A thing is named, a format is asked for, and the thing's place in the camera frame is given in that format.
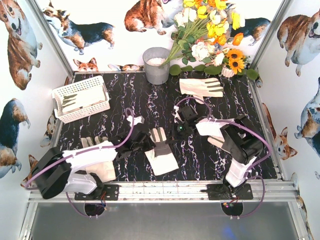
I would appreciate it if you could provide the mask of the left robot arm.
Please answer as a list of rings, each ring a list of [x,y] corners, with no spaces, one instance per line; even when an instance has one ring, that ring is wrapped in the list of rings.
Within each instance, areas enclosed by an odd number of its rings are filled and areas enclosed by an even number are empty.
[[[53,147],[36,164],[25,187],[35,183],[46,200],[70,192],[85,200],[97,200],[107,186],[97,173],[87,171],[88,167],[148,152],[155,146],[151,134],[139,123],[128,136],[120,134],[86,148],[61,151]]]

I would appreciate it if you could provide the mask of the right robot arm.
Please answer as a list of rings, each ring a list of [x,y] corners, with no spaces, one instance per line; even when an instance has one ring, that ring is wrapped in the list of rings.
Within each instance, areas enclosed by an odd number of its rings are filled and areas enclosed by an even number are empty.
[[[183,141],[190,135],[207,136],[208,141],[232,156],[224,182],[231,188],[241,186],[249,168],[263,152],[263,138],[245,115],[232,119],[216,119],[199,115],[192,107],[174,107],[171,142]]]

